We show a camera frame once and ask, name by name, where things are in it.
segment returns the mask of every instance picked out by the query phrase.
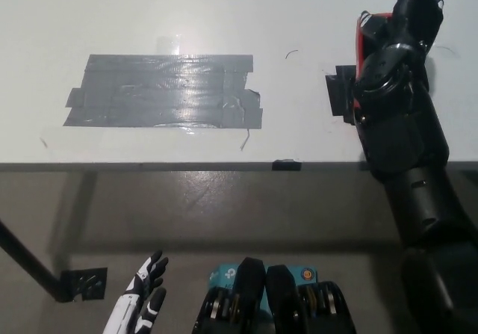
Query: table leg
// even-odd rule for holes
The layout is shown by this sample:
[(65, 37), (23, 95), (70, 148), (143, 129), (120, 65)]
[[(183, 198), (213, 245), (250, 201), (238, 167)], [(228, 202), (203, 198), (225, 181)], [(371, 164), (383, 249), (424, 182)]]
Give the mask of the table leg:
[(72, 293), (0, 222), (0, 247), (56, 301), (71, 302)]

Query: table surface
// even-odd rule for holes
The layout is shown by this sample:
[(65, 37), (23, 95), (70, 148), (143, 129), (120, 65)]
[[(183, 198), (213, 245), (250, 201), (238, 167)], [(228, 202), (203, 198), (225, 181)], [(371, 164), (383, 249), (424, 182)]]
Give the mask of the table surface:
[[(356, 20), (396, 0), (2, 0), (0, 168), (302, 168), (363, 160), (325, 75), (355, 63)], [(476, 0), (445, 0), (427, 63), (450, 162), (478, 163)], [(178, 48), (169, 40), (177, 39)], [(287, 59), (285, 56), (292, 50)], [(252, 54), (262, 129), (67, 128), (90, 54)]]

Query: black bracket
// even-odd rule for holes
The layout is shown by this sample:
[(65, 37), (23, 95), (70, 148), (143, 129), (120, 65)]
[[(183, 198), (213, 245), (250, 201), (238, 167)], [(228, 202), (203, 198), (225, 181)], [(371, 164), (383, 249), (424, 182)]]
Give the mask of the black bracket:
[(107, 268), (64, 270), (60, 282), (72, 299), (81, 294), (82, 300), (99, 300), (105, 298), (107, 274)]
[(353, 121), (353, 84), (356, 79), (355, 65), (335, 67), (337, 75), (326, 75), (332, 115), (344, 117), (344, 122), (354, 125)]

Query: gray floor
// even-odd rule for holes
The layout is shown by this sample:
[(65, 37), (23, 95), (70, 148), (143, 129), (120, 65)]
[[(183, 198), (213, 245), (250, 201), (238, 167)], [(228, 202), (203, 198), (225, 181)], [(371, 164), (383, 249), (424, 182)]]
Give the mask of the gray floor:
[[(473, 173), (451, 173), (478, 213)], [(369, 173), (3, 173), (0, 218), (52, 270), (108, 267), (105, 300), (58, 304), (0, 251), (0, 332), (101, 333), (153, 251), (170, 257), (154, 333), (190, 333), (221, 262), (314, 265), (342, 288), (359, 333), (416, 333), (400, 246)]]

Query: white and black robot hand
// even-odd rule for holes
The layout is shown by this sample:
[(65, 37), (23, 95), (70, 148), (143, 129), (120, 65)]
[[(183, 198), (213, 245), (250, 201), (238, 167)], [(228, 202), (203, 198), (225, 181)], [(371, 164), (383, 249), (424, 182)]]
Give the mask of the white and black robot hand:
[(114, 306), (103, 334), (150, 334), (166, 297), (161, 276), (168, 258), (161, 259), (162, 255), (162, 251), (153, 254), (134, 275)]

